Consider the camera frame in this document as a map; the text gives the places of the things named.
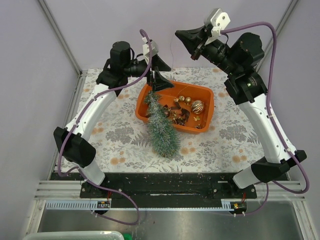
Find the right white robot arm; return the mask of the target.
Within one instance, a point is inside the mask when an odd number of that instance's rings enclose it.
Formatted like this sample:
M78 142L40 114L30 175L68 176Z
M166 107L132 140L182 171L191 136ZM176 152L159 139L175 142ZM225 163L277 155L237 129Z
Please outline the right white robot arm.
M290 168L300 166L307 155L287 138L269 102L270 88L255 70L265 55L260 36L245 32L228 46L218 39L205 44L209 39L207 32L207 27L202 26L177 30L175 36L193 60L202 56L226 73L226 90L248 118L264 151L264 157L235 174L232 183L245 189L259 182L274 182Z

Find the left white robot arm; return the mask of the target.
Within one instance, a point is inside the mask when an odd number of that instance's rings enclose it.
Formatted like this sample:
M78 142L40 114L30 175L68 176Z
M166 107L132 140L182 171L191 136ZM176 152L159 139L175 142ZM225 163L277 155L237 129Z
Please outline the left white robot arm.
M171 68L159 57L158 52L155 41L146 41L142 46L143 59L138 60L128 42L115 42L85 105L64 128L57 127L54 130L58 158L72 162L87 181L99 186L105 179L105 174L95 161L96 149L89 139L106 108L129 85L128 79L146 77L147 85L154 92L174 87L161 75L161 72L169 72Z

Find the orange plastic tray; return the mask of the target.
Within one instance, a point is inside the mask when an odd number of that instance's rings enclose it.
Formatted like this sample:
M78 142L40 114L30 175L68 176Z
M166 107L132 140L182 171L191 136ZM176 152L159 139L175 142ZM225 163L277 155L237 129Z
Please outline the orange plastic tray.
M181 119L184 118L184 116L181 115L181 110L177 108L178 106L175 103L175 100L180 96L191 98L191 102L201 101L204 104L202 112L195 114L192 111L191 104L180 102L180 107L189 111L189 118L188 121L183 125L174 124L173 126L178 131L188 134L196 135L206 132L209 129L215 108L213 91L208 87L190 83L178 81L173 81L172 83L174 84L173 88L167 88L157 92L157 94L160 95L160 99L158 101L162 106L174 108L169 119L172 119L173 117L178 117Z

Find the small frosted christmas tree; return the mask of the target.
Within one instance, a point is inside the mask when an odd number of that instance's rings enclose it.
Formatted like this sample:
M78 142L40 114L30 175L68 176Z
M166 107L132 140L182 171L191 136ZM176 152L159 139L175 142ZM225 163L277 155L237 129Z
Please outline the small frosted christmas tree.
M168 109L160 104L161 96L149 91L144 98L147 105L147 128L151 145L160 157L174 158L180 147L180 140L172 121L167 116Z

